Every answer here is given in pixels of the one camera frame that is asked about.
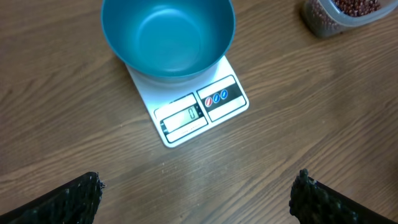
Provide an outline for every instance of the bowl rim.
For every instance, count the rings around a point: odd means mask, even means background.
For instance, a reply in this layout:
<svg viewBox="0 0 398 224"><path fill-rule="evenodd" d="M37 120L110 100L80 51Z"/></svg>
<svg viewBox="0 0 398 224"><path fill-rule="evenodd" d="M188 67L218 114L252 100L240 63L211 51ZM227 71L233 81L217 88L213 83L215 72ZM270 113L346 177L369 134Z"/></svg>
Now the bowl rim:
<svg viewBox="0 0 398 224"><path fill-rule="evenodd" d="M194 73L185 74L185 75L170 76L170 75L168 75L169 73L166 73L166 72L164 72L164 73L158 73L158 72L157 72L156 74L149 73L149 72L146 72L145 70L142 70L142 69L137 68L136 66L133 66L132 64L130 64L126 59L124 59L124 58L118 53L118 51L116 51L116 49L113 47L113 45L112 45L111 42L109 41L108 35L107 35L107 33L106 33L106 31L105 31L105 28L104 28L104 6L105 6L106 1L111 1L111 0L103 0L102 7L101 7L101 27L102 27L102 31L103 31L103 33L104 33L106 42L107 42L108 45L111 47L113 53L116 54L116 56L118 56L118 58L121 59L126 65L130 66L131 68L133 68L133 69L137 70L138 72L143 73L143 74L145 74L145 75L150 75L150 76L153 76L153 77L161 77L161 78L183 78L183 77L190 77L190 76L197 75L197 74L199 74L199 73L203 73L204 71L208 70L208 69L211 68L213 65L215 65L216 63L218 63L218 62L224 57L224 55L227 53L227 51L228 51L229 48L231 47L232 42L233 42L233 40L234 40L234 36L235 36L235 32L236 32L236 15L235 15L235 11L234 11L234 7L233 7L233 4L232 4L232 1L231 1L231 0L225 0L225 1L228 1L228 2L229 2L229 6L231 7L231 10L232 10L232 15L233 15L233 31L232 31L232 35L231 35L231 38L230 38L230 40L229 40L228 46L225 48L225 51L219 56L219 58L218 58L217 60L215 60L213 63L211 63L211 64L210 64L209 66L207 66L206 68L201 69L200 71L197 71L197 72L194 72Z"/></svg>

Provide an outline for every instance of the clear container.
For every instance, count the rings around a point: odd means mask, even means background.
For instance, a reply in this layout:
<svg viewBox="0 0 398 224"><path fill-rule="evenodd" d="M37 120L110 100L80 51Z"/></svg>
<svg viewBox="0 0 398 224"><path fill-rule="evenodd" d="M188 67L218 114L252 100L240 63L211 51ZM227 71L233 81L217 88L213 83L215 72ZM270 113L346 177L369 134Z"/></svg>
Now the clear container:
<svg viewBox="0 0 398 224"><path fill-rule="evenodd" d="M333 0L306 0L301 9L301 15L308 28L317 37L329 37L383 18L398 6L398 0L365 1L378 1L380 8L365 16L352 17L338 9Z"/></svg>

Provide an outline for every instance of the white scale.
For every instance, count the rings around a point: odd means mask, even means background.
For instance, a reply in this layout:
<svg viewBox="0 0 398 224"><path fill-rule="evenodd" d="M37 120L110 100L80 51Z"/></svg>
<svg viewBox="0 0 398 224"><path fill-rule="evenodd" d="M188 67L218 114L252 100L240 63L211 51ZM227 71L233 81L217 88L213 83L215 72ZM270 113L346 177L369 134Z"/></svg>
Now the white scale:
<svg viewBox="0 0 398 224"><path fill-rule="evenodd" d="M224 56L184 82L162 82L127 66L167 147L175 147L249 108L249 100Z"/></svg>

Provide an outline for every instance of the teal plastic bowl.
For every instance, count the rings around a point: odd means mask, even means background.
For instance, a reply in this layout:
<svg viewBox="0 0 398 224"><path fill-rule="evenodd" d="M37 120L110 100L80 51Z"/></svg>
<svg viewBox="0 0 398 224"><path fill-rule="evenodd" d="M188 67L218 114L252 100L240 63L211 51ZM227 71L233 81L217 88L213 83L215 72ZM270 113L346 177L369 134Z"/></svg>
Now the teal plastic bowl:
<svg viewBox="0 0 398 224"><path fill-rule="evenodd" d="M104 0L108 44L130 67L155 77L187 77L210 68L235 33L230 0Z"/></svg>

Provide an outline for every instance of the wooden table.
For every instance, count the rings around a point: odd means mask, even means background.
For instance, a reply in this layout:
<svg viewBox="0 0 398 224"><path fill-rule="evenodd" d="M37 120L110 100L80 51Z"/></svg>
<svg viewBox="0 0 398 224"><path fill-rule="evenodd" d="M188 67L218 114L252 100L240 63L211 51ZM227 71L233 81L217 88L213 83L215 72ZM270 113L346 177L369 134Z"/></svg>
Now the wooden table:
<svg viewBox="0 0 398 224"><path fill-rule="evenodd" d="M234 0L227 56L250 108L163 146L99 0L0 1L0 213L87 171L95 223L298 223L310 175L398 221L398 13L320 40L301 0Z"/></svg>

